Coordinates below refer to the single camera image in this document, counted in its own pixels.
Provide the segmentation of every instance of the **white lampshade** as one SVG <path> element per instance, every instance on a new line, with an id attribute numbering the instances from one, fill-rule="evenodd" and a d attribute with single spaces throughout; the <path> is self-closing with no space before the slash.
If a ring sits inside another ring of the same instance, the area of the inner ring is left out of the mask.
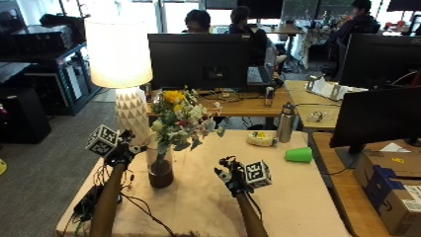
<path id="1" fill-rule="evenodd" d="M 122 17 L 86 18 L 90 80 L 106 88 L 128 88 L 153 79 L 145 23 Z"/>

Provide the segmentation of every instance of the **table surface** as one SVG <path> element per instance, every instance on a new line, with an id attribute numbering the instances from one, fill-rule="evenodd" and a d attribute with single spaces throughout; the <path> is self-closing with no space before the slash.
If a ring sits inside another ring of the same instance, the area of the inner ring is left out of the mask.
<path id="1" fill-rule="evenodd" d="M 332 101 L 316 94 L 306 92 L 306 81 L 285 81 L 286 91 L 296 107 L 304 129 L 333 130 L 337 124 L 341 101 Z M 312 113 L 321 112 L 324 119 L 321 121 L 308 120 Z"/>
<path id="2" fill-rule="evenodd" d="M 262 210 L 268 236 L 349 236 L 314 162 L 284 160 L 288 149 L 306 147 L 306 133 L 294 131 L 290 142 L 277 147 L 258 147 L 246 143 L 248 131 L 228 130 L 224 137 L 210 133 L 194 150 L 173 152 L 173 176 L 169 187 L 156 190 L 148 181 L 145 153 L 137 155 L 129 169 L 134 172 L 133 188 L 125 194 L 141 198 L 153 215 L 173 232 L 200 231 L 206 236 L 246 236 L 237 201 L 213 173 L 218 159 L 237 155 L 250 164 L 261 159 L 268 164 L 273 184 L 252 194 Z M 72 208 L 92 186 L 98 160 L 77 195 L 56 226 L 60 235 L 72 215 Z M 73 236 L 76 224 L 69 223 L 65 236 Z M 89 229 L 89 221 L 82 230 Z M 166 236 L 160 225 L 124 199 L 117 207 L 113 236 Z"/>
<path id="3" fill-rule="evenodd" d="M 297 29 L 293 25 L 281 24 L 274 28 L 262 26 L 261 29 L 266 34 L 280 34 L 280 35 L 297 35 L 305 34 L 305 32 Z"/>
<path id="4" fill-rule="evenodd" d="M 242 97 L 254 98 L 260 93 L 242 93 Z M 220 102 L 222 106 L 221 117 L 266 117 L 277 118 L 282 105 L 289 101 L 288 93 L 281 87 L 274 92 L 274 98 L 270 107 L 264 106 L 264 95 L 258 99 L 237 100 L 237 96 L 232 94 L 232 98 L 212 100 L 213 96 L 205 97 L 206 100 L 198 102 L 208 109 L 213 108 L 213 103 Z M 150 107 L 148 107 L 148 116 L 153 116 Z"/>
<path id="5" fill-rule="evenodd" d="M 334 173 L 344 170 L 345 166 L 334 149 L 329 147 L 330 137 L 332 133 L 313 133 L 322 163 L 325 164 L 328 172 Z M 389 142 L 390 141 L 368 144 L 368 149 L 380 150 Z M 421 150 L 421 148 L 416 149 L 405 144 L 402 140 L 394 140 L 393 142 L 408 150 Z M 353 235 L 360 237 L 390 236 L 377 212 L 369 203 L 358 181 L 354 178 L 353 170 L 332 175 L 330 180 Z"/>

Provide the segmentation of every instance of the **stainless steel water bottle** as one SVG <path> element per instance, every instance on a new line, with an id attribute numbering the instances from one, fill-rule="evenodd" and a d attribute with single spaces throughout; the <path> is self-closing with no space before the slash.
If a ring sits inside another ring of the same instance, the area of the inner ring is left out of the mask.
<path id="1" fill-rule="evenodd" d="M 290 139 L 292 124 L 294 120 L 294 106 L 288 102 L 281 109 L 276 131 L 277 141 L 285 143 Z"/>

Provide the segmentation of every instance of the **lamp base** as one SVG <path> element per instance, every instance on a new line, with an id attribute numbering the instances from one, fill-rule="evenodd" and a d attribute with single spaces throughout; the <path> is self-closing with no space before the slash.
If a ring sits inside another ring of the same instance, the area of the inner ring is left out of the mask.
<path id="1" fill-rule="evenodd" d="M 142 145 L 152 130 L 149 128 L 145 92 L 138 87 L 116 89 L 116 119 L 120 132 L 130 129 L 136 135 L 132 139 L 132 145 Z"/>

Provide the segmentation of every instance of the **computer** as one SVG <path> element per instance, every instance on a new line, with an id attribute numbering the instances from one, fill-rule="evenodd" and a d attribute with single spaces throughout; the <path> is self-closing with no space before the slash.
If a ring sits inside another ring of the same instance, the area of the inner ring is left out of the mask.
<path id="1" fill-rule="evenodd" d="M 272 82 L 276 61 L 276 47 L 272 41 L 266 40 L 264 55 L 264 66 L 250 66 L 248 72 L 249 86 L 266 86 Z"/>
<path id="2" fill-rule="evenodd" d="M 250 19 L 280 19 L 282 0 L 238 0 L 237 6 L 250 8 Z"/>
<path id="3" fill-rule="evenodd" d="M 249 36 L 148 34 L 153 89 L 246 88 Z"/>
<path id="4" fill-rule="evenodd" d="M 357 164 L 372 142 L 421 137 L 421 87 L 372 90 L 344 96 L 330 140 L 345 167 Z"/>
<path id="5" fill-rule="evenodd" d="M 369 90 L 404 85 L 414 76 L 405 75 L 417 70 L 421 70 L 421 37 L 352 34 L 340 85 Z"/>

